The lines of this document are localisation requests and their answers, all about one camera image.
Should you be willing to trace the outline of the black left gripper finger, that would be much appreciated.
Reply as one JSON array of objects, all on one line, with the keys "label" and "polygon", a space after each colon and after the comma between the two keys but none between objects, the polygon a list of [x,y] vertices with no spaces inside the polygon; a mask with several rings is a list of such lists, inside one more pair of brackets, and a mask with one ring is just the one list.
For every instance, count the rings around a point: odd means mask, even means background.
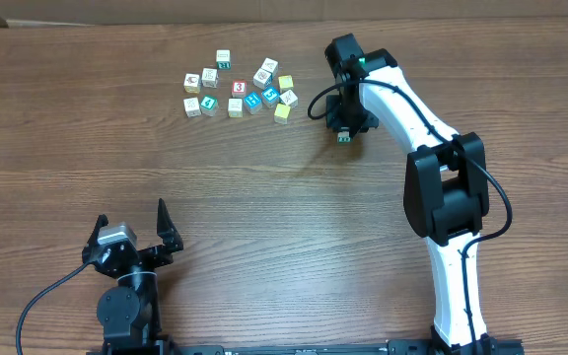
[{"label": "black left gripper finger", "polygon": [[157,235],[168,252],[183,250],[182,238],[175,227],[163,198],[158,200]]},{"label": "black left gripper finger", "polygon": [[99,237],[99,233],[101,228],[105,227],[108,225],[108,218],[105,214],[101,214],[98,216],[98,219],[96,221],[95,227],[92,231],[92,234],[90,235],[90,237],[88,238],[88,241],[86,243],[87,247],[95,247],[98,244],[98,237]]}]

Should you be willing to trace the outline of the white block red drawing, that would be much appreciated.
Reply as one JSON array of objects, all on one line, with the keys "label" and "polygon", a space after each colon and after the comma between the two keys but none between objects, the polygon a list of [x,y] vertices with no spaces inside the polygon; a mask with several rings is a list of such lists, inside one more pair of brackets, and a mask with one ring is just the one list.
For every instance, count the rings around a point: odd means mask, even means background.
[{"label": "white block red drawing", "polygon": [[338,144],[346,144],[350,143],[352,140],[350,136],[350,131],[345,128],[340,128],[337,132],[337,143]]}]

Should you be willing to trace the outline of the white-top green-sided block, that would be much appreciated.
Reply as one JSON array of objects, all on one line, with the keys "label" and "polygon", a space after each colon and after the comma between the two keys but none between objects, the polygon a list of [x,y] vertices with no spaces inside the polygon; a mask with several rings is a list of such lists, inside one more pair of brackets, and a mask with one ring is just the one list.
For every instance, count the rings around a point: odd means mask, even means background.
[{"label": "white-top green-sided block", "polygon": [[293,108],[298,105],[299,99],[292,90],[287,90],[280,95],[280,102],[282,105]]}]

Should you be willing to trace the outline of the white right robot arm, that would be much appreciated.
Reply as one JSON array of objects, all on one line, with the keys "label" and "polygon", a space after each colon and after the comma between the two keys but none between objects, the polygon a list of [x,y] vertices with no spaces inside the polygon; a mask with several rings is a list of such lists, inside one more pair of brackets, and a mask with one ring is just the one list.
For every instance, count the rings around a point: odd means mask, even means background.
[{"label": "white right robot arm", "polygon": [[485,353],[476,252],[492,177],[481,139],[459,134],[439,119],[416,96],[387,50],[366,53],[348,34],[335,38],[324,56],[335,79],[320,94],[326,100],[321,118],[327,128],[348,142],[383,125],[406,154],[403,208],[431,259],[436,349]]}]

